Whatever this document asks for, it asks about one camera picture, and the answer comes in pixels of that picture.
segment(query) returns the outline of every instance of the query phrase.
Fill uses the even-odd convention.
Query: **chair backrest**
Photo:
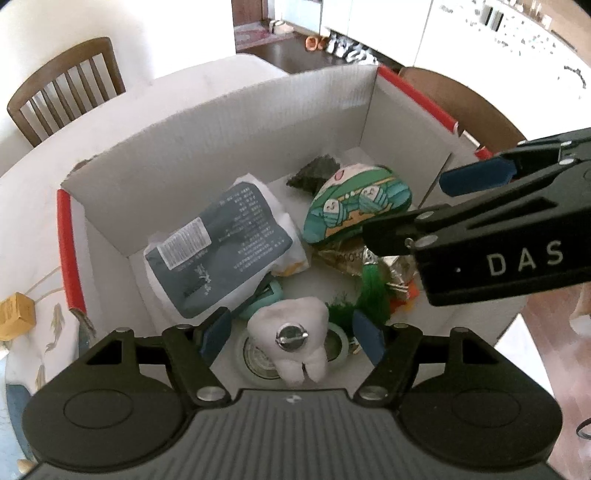
[[[94,57],[98,55],[102,55],[103,57],[116,95],[124,93],[125,86],[123,84],[123,80],[121,79],[121,73],[119,72],[117,61],[115,60],[111,39],[108,37],[100,37],[82,42],[59,54],[54,59],[48,61],[43,67],[33,73],[12,96],[7,106],[8,114],[11,116],[12,120],[14,120],[17,127],[21,130],[25,137],[27,137],[27,140],[29,140],[33,147],[36,147],[41,143],[41,137],[37,134],[33,126],[23,114],[22,108],[26,104],[29,104],[33,109],[33,112],[39,120],[39,123],[48,136],[52,135],[54,131],[43,115],[41,111],[42,109],[45,110],[47,108],[47,111],[49,111],[51,114],[55,125],[57,125],[57,129],[64,127],[65,119],[59,114],[56,105],[53,103],[53,100],[56,100],[56,96],[59,100],[59,103],[61,104],[63,112],[67,116],[67,120],[70,122],[87,112],[87,106],[85,105],[83,98],[76,87],[76,83],[78,83],[78,85],[80,85],[80,83],[82,84],[83,90],[88,97],[88,101],[90,102],[90,108],[94,108],[98,105],[88,78],[82,69],[82,63],[84,61],[87,60],[90,64],[90,69],[92,70],[92,74],[101,97],[105,102],[109,100],[107,88],[105,87],[105,83],[99,73],[99,68],[97,67],[94,60]],[[74,81],[70,75],[69,70],[74,68],[76,68],[78,72],[79,82],[77,79]],[[57,80],[62,75],[65,77],[67,86],[70,90],[70,93],[72,94],[72,98],[78,107],[78,111],[80,112],[79,115],[75,109],[72,108],[72,105],[68,103],[60,85],[58,84]],[[49,88],[50,83],[55,89],[55,95]],[[40,107],[35,101],[34,97],[38,93],[41,93],[45,106],[41,104]]]
[[[399,75],[457,119],[458,134],[466,130],[491,152],[513,148],[525,140],[505,115],[467,86],[415,67],[404,67]]]

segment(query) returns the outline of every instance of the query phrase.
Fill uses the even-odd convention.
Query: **tooth-shaped toy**
[[[253,343],[273,362],[279,376],[290,387],[304,381],[304,371],[319,382],[326,375],[324,339],[329,311],[315,297],[282,300],[259,309],[248,321]]]

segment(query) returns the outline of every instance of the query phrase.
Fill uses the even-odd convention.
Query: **yellow box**
[[[6,342],[35,326],[35,302],[15,293],[0,303],[0,340]]]

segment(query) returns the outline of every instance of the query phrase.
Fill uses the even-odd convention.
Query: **green pouch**
[[[363,221],[386,212],[405,212],[412,198],[408,185],[391,170],[349,165],[337,171],[316,194],[302,236],[314,245],[357,235]]]

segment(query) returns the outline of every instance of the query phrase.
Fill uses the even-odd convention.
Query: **doormat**
[[[262,22],[250,23],[234,27],[234,40],[236,41],[236,51],[246,50],[250,47],[258,47],[280,40],[295,37],[294,33],[285,35],[275,35],[269,32],[268,27]]]

